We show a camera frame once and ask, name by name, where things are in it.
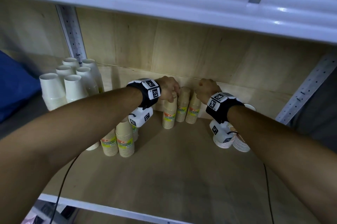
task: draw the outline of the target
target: person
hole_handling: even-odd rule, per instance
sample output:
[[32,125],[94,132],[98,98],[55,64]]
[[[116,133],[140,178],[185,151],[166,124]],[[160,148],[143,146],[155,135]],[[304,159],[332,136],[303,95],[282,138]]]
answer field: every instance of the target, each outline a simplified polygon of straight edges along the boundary
[[[159,99],[173,101],[179,84],[156,80]],[[204,104],[220,87],[202,79],[196,90]],[[0,216],[20,223],[40,193],[64,165],[99,141],[143,101],[141,90],[125,87],[84,98],[53,110],[0,141]],[[310,137],[240,104],[226,119],[252,151],[271,168],[322,223],[337,220],[337,155]]]

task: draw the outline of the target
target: person's left hand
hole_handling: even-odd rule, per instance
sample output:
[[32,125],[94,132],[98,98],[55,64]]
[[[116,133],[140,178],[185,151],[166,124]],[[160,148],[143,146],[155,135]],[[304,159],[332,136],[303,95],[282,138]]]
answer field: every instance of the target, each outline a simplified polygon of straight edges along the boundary
[[161,100],[168,100],[169,102],[173,102],[173,94],[172,92],[175,91],[179,94],[180,86],[178,82],[173,77],[161,77],[155,80],[161,88],[161,95],[159,99]]

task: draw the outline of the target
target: wire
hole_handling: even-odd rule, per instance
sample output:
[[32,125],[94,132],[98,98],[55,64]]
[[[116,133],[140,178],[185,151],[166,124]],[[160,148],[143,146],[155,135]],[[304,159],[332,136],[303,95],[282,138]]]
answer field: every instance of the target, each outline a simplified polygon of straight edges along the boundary
[[68,172],[70,171],[70,168],[72,167],[72,165],[74,164],[74,162],[76,161],[76,159],[77,159],[79,156],[80,156],[80,155],[78,155],[77,157],[75,157],[75,159],[71,162],[71,164],[70,164],[70,166],[69,166],[67,172],[65,173],[65,176],[64,176],[64,178],[63,178],[63,181],[62,181],[62,184],[61,184],[61,187],[60,187],[59,195],[57,196],[56,204],[55,204],[55,206],[54,206],[53,215],[52,215],[52,217],[51,217],[51,219],[50,219],[49,224],[52,224],[52,223],[53,223],[53,219],[54,219],[54,217],[55,217],[57,205],[59,204],[59,200],[60,200],[60,196],[61,196],[61,191],[62,191],[62,188],[63,188],[63,184],[64,184],[64,181],[65,181],[65,178],[67,177]]
[[267,181],[267,191],[268,191],[268,201],[269,201],[270,216],[272,217],[272,224],[274,224],[272,205],[270,203],[270,193],[269,193],[269,182],[268,182],[267,168],[266,168],[265,164],[263,164],[263,166],[265,167],[265,174],[266,174],[266,181]]

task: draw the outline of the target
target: blue fabric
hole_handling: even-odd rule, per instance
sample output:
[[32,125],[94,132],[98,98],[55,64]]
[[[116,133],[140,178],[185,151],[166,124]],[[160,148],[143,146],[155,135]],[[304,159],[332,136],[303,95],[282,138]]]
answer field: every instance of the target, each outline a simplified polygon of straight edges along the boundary
[[0,123],[40,90],[38,79],[0,51]]

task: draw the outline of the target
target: hand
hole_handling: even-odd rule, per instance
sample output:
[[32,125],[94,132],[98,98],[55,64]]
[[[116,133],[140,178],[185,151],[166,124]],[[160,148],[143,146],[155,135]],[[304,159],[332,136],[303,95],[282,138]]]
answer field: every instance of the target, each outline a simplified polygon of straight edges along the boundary
[[159,99],[168,100],[169,102],[173,102],[173,94],[172,92],[179,93],[180,86],[178,82],[173,77],[161,77],[155,80],[161,88],[161,95]]
[[201,79],[199,87],[196,89],[196,97],[203,103],[207,104],[208,100],[213,94],[221,92],[220,86],[217,85],[212,79]]

